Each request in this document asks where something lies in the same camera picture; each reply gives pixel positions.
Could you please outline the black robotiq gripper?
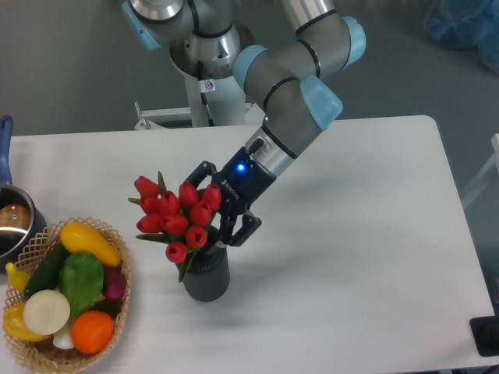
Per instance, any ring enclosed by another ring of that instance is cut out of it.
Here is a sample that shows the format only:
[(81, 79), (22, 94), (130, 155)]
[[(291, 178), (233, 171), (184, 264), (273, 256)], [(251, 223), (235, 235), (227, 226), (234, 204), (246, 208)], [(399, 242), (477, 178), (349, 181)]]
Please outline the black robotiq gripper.
[(240, 247), (262, 225), (262, 220), (255, 216), (249, 208), (277, 179), (265, 171), (255, 160), (246, 147), (241, 147), (234, 156), (217, 171), (215, 164), (202, 161), (187, 177), (195, 190), (200, 190), (200, 184), (207, 177), (210, 183), (219, 185), (222, 194), (222, 211), (229, 217), (241, 218), (236, 232), (229, 232), (237, 223), (237, 219), (227, 219), (227, 231), (218, 229), (214, 236), (214, 244), (210, 252), (227, 247)]

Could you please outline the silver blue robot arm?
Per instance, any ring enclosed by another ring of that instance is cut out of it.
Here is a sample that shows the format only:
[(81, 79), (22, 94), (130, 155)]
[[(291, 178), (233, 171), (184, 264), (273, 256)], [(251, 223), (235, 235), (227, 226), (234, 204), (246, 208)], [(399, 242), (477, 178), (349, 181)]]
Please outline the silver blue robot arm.
[(261, 127), (221, 169), (203, 162), (189, 181), (221, 186), (221, 221), (206, 250), (241, 245), (260, 226), (251, 204), (342, 112), (324, 78), (357, 61), (366, 36), (331, 1), (285, 1), (296, 40), (280, 51), (255, 45), (230, 1), (126, 1), (122, 11), (150, 50), (166, 47), (183, 74), (196, 127), (242, 122), (245, 101)]

